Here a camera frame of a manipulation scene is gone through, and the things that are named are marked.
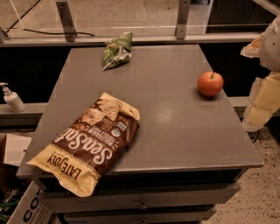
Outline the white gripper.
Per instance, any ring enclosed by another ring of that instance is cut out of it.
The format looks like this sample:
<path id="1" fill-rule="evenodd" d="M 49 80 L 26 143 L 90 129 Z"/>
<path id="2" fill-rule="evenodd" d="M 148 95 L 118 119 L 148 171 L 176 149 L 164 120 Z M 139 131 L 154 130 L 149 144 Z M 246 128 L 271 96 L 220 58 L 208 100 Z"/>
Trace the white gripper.
<path id="1" fill-rule="evenodd" d="M 280 71 L 280 15 L 251 43 L 241 49 L 241 56 L 260 58 L 262 67 Z M 280 109 L 280 73 L 271 72 L 252 84 L 242 127 L 247 132 L 260 130 Z"/>

